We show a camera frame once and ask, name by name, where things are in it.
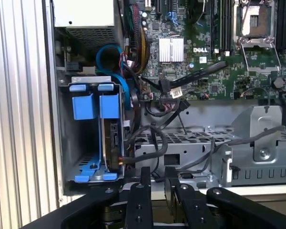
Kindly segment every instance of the dell logo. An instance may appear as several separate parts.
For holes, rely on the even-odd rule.
[[[206,48],[193,48],[193,52],[208,52]]]

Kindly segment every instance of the blue latch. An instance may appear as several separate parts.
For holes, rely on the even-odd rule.
[[[103,180],[116,180],[118,178],[117,173],[105,173],[103,175]]]
[[[101,118],[120,118],[118,94],[100,96],[100,116]]]
[[[85,92],[86,85],[85,84],[75,84],[69,87],[70,92]]]
[[[97,90],[99,92],[112,92],[114,89],[114,86],[112,83],[104,83],[104,84],[100,84],[97,87]]]
[[[100,169],[100,166],[100,155],[96,154],[86,165],[81,166],[81,173],[75,176],[75,182],[88,182],[95,171]]]
[[[95,102],[93,100],[93,94],[73,97],[72,103],[75,120],[94,119],[98,116]]]

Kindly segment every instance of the motherboard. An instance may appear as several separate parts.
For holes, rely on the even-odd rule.
[[[266,89],[271,98],[286,94],[286,20],[282,22],[286,3],[157,0],[147,6],[140,0],[138,4],[150,43],[150,59],[142,76],[155,83],[161,78],[174,81],[227,61],[224,70],[183,86],[183,96],[187,100],[202,99],[202,94],[208,99],[238,99],[254,87]],[[148,83],[143,88],[155,98],[160,96]],[[267,96],[256,89],[244,98]]]

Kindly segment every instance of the cpu socket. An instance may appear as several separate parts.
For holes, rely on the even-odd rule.
[[[235,0],[234,4],[234,42],[236,50],[244,55],[247,70],[260,74],[270,74],[281,70],[275,47],[275,0]],[[250,54],[255,48],[265,50],[274,61],[270,66],[250,64]]]

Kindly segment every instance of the ribbed metal panel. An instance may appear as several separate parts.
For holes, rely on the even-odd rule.
[[[0,0],[0,229],[56,209],[41,0]]]
[[[182,62],[184,60],[184,40],[183,38],[171,38],[172,62]]]
[[[170,38],[159,39],[159,61],[160,62],[171,61],[171,39]]]

